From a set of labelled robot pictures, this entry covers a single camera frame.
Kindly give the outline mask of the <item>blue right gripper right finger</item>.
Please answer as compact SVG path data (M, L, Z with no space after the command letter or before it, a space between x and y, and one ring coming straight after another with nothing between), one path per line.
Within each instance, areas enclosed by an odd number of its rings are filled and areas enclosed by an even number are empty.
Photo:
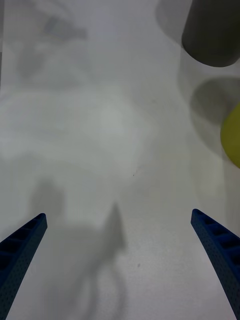
M191 225L216 272L236 319L240 319L240 238L198 209Z

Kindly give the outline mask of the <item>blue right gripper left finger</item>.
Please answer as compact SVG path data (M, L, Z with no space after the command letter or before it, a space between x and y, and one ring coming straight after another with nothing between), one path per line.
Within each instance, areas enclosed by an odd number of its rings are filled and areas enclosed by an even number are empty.
M7 318L47 228L40 213L0 243L0 319Z

